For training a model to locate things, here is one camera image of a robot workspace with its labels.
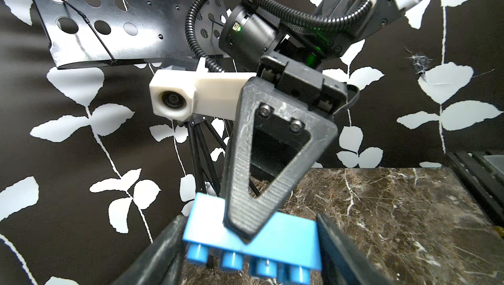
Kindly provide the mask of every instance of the metal bracket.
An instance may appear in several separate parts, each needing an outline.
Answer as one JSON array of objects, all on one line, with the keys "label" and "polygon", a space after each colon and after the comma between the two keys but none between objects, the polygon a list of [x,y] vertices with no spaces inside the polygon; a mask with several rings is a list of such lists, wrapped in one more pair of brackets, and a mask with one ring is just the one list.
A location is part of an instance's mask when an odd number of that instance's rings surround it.
[{"label": "metal bracket", "polygon": [[[271,107],[269,118],[283,122],[279,127],[299,135],[299,139],[292,137],[292,142],[306,143],[299,146],[299,150],[295,149],[292,160],[280,170],[266,191],[253,198],[249,195],[248,187],[254,133],[260,128],[255,118],[259,115],[261,105]],[[338,135],[338,129],[332,121],[309,111],[305,103],[278,91],[274,84],[259,77],[252,77],[245,84],[237,109],[234,135],[228,143],[223,172],[222,196],[226,198],[224,224],[249,241],[283,205],[296,184]],[[294,120],[300,122],[303,132],[291,129]],[[278,142],[278,146],[294,146],[284,141]],[[266,158],[278,158],[274,156],[270,153]]]},{"label": "metal bracket", "polygon": [[[110,56],[77,12],[62,2],[33,1],[58,68],[106,66],[110,63]],[[100,37],[117,60],[115,65],[162,62],[167,55],[193,55],[184,34],[186,14],[192,0],[67,1],[82,11],[98,32],[96,22],[108,25],[108,30],[102,30],[108,34],[101,33]],[[58,23],[62,17],[73,20],[73,23],[67,22],[75,24],[78,30],[73,30],[73,34],[62,31]],[[218,38],[226,18],[223,0],[210,0],[199,12],[197,38],[207,54],[224,55],[219,49]]]}]

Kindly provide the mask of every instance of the black metal rod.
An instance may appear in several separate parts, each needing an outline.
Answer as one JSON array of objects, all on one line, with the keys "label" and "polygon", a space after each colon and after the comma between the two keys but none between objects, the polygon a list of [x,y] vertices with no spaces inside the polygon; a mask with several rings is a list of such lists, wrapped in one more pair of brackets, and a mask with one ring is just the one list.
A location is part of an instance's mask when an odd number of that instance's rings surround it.
[{"label": "black metal rod", "polygon": [[61,0],[61,2],[63,2],[64,4],[70,6],[74,11],[76,11],[82,17],[82,19],[84,19],[84,21],[86,22],[86,24],[88,24],[89,28],[91,28],[92,32],[95,34],[95,36],[100,41],[101,45],[103,45],[103,47],[107,51],[108,55],[110,55],[110,58],[112,59],[112,61],[115,61],[116,59],[114,59],[114,56],[112,55],[112,53],[110,53],[110,51],[108,50],[107,46],[105,46],[105,44],[103,43],[102,39],[97,34],[96,30],[94,30],[93,26],[89,22],[89,19],[86,17],[86,15],[84,15],[84,13],[82,11],[80,11],[80,10],[76,9],[75,7],[73,7],[73,5],[70,4],[70,3],[68,3],[66,0]]},{"label": "black metal rod", "polygon": [[217,196],[220,193],[220,182],[217,177],[217,173],[215,172],[215,167],[212,161],[212,157],[210,156],[210,152],[208,151],[207,142],[205,141],[205,136],[203,135],[203,130],[201,130],[201,126],[196,124],[193,126],[196,137],[198,138],[198,142],[200,144],[201,153],[203,154],[203,159],[205,160],[205,165],[207,166],[208,173],[210,174],[210,180],[213,184],[213,188]]},{"label": "black metal rod", "polygon": [[189,147],[191,148],[192,169],[196,182],[196,192],[207,193],[207,187],[205,186],[205,181],[203,180],[201,160],[199,158],[200,151],[198,150],[195,129],[189,123],[187,123],[187,133],[189,135]]},{"label": "black metal rod", "polygon": [[256,196],[260,195],[259,190],[255,187],[254,182],[252,182],[252,180],[250,180],[250,179],[249,179],[249,187],[252,189],[252,191],[254,192],[254,194]]},{"label": "black metal rod", "polygon": [[226,125],[227,136],[231,138],[231,135],[233,134],[234,121],[224,119],[224,124]]},{"label": "black metal rod", "polygon": [[205,120],[204,122],[205,122],[205,125],[207,126],[207,128],[210,130],[210,133],[215,137],[215,140],[217,141],[217,143],[219,143],[219,145],[221,145],[223,150],[226,150],[226,143],[224,143],[224,141],[222,140],[220,135],[217,133],[217,131],[214,129],[214,127],[207,120]]}]

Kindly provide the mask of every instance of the lego stud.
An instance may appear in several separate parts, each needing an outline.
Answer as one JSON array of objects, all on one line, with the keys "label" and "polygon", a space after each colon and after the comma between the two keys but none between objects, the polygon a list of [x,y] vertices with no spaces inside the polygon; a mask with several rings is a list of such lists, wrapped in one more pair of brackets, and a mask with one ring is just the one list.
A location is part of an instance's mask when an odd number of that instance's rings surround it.
[{"label": "lego stud", "polygon": [[299,133],[303,130],[303,123],[298,119],[293,119],[290,121],[289,129],[294,133]]},{"label": "lego stud", "polygon": [[261,277],[277,277],[277,263],[268,259],[257,259],[255,274]]},{"label": "lego stud", "polygon": [[208,250],[209,248],[202,244],[190,243],[187,250],[188,262],[204,266],[208,260]]},{"label": "lego stud", "polygon": [[220,265],[220,269],[224,271],[241,271],[243,269],[243,255],[236,252],[223,251]]},{"label": "lego stud", "polygon": [[270,114],[271,114],[271,107],[269,105],[262,104],[259,107],[259,115],[261,115],[261,117],[267,118],[269,117]]},{"label": "lego stud", "polygon": [[179,93],[164,92],[161,101],[170,109],[180,109],[186,105],[186,100]]},{"label": "lego stud", "polygon": [[297,284],[310,285],[310,270],[302,266],[289,266],[289,280]]}]

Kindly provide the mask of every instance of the brown marble surface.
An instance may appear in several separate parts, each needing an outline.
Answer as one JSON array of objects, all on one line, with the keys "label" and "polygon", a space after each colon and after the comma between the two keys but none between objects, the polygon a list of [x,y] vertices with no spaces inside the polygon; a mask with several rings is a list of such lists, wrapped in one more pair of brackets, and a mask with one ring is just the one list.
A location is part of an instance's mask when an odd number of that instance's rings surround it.
[{"label": "brown marble surface", "polygon": [[[312,169],[280,211],[327,213],[391,283],[504,284],[504,241],[448,168]],[[276,284],[246,268],[185,264],[182,284]]]}]

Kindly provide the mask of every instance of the black cable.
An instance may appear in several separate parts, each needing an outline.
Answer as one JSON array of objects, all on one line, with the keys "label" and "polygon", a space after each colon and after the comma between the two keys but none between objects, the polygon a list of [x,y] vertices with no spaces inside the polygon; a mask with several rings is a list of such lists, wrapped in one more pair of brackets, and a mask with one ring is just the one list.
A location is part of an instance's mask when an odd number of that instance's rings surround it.
[{"label": "black cable", "polygon": [[93,31],[93,33],[95,34],[95,36],[98,38],[98,40],[100,41],[101,45],[103,45],[103,47],[105,48],[105,50],[107,51],[108,55],[110,55],[110,58],[112,59],[112,64],[116,61],[116,59],[114,59],[114,56],[112,55],[112,53],[110,53],[110,51],[107,49],[107,46],[105,46],[105,44],[103,43],[103,41],[101,40],[100,36],[97,34],[97,32],[94,30],[93,26],[91,25],[91,23],[89,22],[89,19],[86,17],[86,15],[84,15],[84,13],[78,9],[76,9],[75,7],[72,6],[72,4],[68,3],[66,0],[61,0],[63,3],[65,3],[66,5],[70,6],[74,11],[76,11],[81,17],[82,19],[84,19],[84,21],[86,22],[86,24],[88,24],[89,28],[91,28],[91,30]]},{"label": "black cable", "polygon": [[[196,16],[205,2],[208,0],[194,0],[189,7],[186,16],[186,39],[191,51],[200,59],[205,58],[205,66],[210,72],[224,72],[224,69],[212,61],[212,59],[203,51],[196,39]],[[281,20],[298,25],[303,28],[317,28],[321,30],[340,31],[355,24],[365,17],[371,10],[371,1],[362,0],[355,11],[344,17],[325,17],[315,16],[303,13],[287,6],[281,5],[274,0],[252,0],[264,10],[279,17]]]}]

